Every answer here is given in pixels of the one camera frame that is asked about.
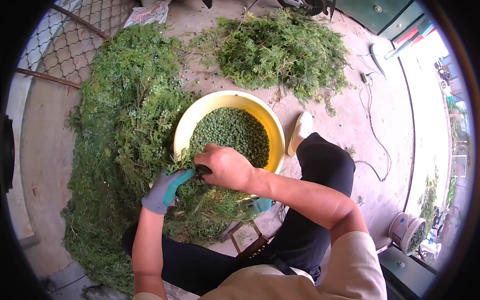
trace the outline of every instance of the white bucket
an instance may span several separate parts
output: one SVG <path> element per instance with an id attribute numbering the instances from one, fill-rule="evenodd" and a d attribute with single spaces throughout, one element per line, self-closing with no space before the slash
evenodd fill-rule
<path id="1" fill-rule="evenodd" d="M 410 255 L 411 253 L 407 252 L 408 243 L 423 222 L 425 222 L 424 218 L 415 218 L 406 213 L 399 213 L 390 225 L 388 237 L 402 249 L 403 254 Z"/>

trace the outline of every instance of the glove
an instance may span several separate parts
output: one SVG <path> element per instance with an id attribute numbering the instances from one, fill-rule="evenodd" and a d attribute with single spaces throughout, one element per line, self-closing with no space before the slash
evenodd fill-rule
<path id="1" fill-rule="evenodd" d="M 164 215 L 167 207 L 175 200 L 177 188 L 195 175 L 193 169 L 178 171 L 167 176 L 167 170 L 162 170 L 148 195 L 142 198 L 142 205 L 151 212 Z"/>
<path id="2" fill-rule="evenodd" d="M 262 213 L 272 208 L 272 199 L 265 197 L 255 197 L 248 201 L 248 205 L 257 213 Z"/>

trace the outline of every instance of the yellow bowl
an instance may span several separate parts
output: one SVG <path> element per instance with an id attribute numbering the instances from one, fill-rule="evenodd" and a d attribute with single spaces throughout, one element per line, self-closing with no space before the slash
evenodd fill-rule
<path id="1" fill-rule="evenodd" d="M 220 91 L 198 99 L 183 114 L 175 130 L 173 151 L 180 154 L 190 147 L 190 138 L 197 123 L 217 108 L 244 109 L 257 118 L 267 131 L 270 141 L 268 164 L 264 168 L 278 174 L 283 164 L 285 137 L 275 113 L 259 98 L 244 92 Z"/>

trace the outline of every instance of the black pants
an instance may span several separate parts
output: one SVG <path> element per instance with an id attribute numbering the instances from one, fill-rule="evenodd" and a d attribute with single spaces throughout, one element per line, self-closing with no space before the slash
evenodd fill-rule
<path id="1" fill-rule="evenodd" d="M 301 180 L 328 186 L 350 197 L 355 164 L 346 151 L 315 132 L 299 145 L 297 157 L 302 172 Z M 130 256 L 136 230 L 137 224 L 129 227 L 121 241 L 123 250 Z M 268 252 L 274 253 L 288 266 L 303 270 L 316 280 L 320 275 L 320 262 L 329 244 L 327 229 L 289 209 L 278 233 L 266 247 Z M 162 278 L 199 296 L 217 288 L 239 268 L 272 264 L 264 255 L 265 252 L 239 262 L 235 257 L 166 237 L 162 237 L 162 247 Z"/>

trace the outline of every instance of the beige shirt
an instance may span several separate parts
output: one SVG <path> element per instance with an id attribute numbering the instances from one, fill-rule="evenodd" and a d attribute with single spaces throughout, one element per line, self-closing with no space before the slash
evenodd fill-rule
<path id="1" fill-rule="evenodd" d="M 364 232 L 349 232 L 335 241 L 325 278 L 319 286 L 314 286 L 305 272 L 295 271 L 298 276 L 283 275 L 266 264 L 243 268 L 200 299 L 387 299 L 375 244 Z M 160 297 L 138 293 L 133 300 L 160 300 Z"/>

